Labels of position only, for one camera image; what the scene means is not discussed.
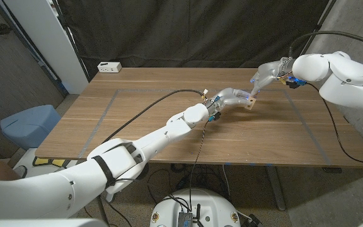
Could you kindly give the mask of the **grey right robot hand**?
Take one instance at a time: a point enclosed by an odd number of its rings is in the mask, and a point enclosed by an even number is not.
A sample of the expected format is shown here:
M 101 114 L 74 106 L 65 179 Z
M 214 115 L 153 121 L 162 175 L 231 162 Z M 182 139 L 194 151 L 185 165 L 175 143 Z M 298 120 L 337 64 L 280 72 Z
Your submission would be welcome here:
M 284 76 L 292 71 L 295 59 L 291 57 L 282 57 L 278 61 L 268 62 L 258 67 L 255 75 L 250 79 L 253 83 L 251 96 L 256 96 L 258 92 L 278 77 Z

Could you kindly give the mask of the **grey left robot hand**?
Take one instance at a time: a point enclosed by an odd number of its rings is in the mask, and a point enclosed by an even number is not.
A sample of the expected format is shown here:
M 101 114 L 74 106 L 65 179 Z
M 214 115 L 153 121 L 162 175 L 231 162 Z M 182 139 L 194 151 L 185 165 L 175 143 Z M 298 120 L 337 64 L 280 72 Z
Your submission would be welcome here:
M 221 110 L 226 106 L 239 106 L 251 110 L 256 102 L 248 92 L 234 88 L 225 88 L 206 101 L 205 106 L 209 113 L 209 122 L 217 120 Z

